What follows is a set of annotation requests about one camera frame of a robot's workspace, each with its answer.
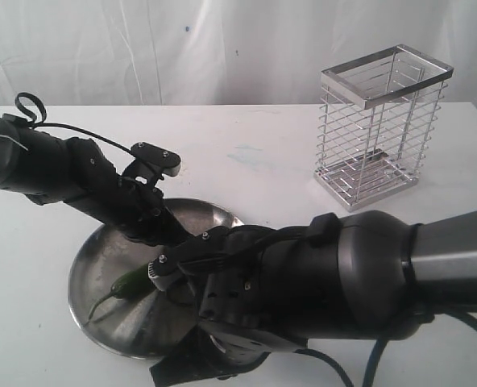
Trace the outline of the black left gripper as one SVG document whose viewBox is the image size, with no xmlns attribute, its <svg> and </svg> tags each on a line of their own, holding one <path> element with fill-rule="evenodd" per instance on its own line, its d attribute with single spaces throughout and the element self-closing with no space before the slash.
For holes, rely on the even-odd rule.
<svg viewBox="0 0 477 387">
<path fill-rule="evenodd" d="M 113 169 L 101 172 L 101 221 L 132 241 L 150 245 L 176 246 L 190 237 L 161 196 Z"/>
</svg>

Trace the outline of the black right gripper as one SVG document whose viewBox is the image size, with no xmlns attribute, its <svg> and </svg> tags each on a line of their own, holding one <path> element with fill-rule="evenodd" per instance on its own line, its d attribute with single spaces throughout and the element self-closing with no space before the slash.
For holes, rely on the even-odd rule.
<svg viewBox="0 0 477 387">
<path fill-rule="evenodd" d="M 225 365 L 255 368 L 270 353 L 306 347 L 298 316 L 306 302 L 306 283 L 280 273 L 213 273 L 203 287 L 199 327 L 222 346 Z M 200 381 L 213 371 L 191 339 L 149 368 L 153 381 Z"/>
</svg>

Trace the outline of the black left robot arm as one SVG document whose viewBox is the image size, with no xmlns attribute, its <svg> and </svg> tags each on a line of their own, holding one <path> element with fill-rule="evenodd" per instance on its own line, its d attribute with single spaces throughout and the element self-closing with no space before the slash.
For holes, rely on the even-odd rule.
<svg viewBox="0 0 477 387">
<path fill-rule="evenodd" d="M 40 206 L 63 202 L 134 242 L 184 242 L 189 232 L 156 188 L 157 181 L 178 174 L 180 157 L 148 143 L 134 144 L 131 155 L 118 173 L 91 139 L 60 139 L 8 114 L 0 117 L 0 190 Z"/>
</svg>

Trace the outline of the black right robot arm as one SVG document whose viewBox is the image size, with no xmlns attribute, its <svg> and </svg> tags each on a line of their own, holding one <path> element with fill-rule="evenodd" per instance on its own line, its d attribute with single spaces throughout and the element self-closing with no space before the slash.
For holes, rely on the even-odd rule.
<svg viewBox="0 0 477 387">
<path fill-rule="evenodd" d="M 306 226 L 214 227 L 169 248 L 149 265 L 156 288 L 185 279 L 197 321 L 158 364 L 157 386 L 228 379 L 273 352 L 326 362 L 311 339 L 371 339 L 363 384 L 387 344 L 439 314 L 477 332 L 477 211 L 407 224 L 371 210 L 328 213 Z"/>
</svg>

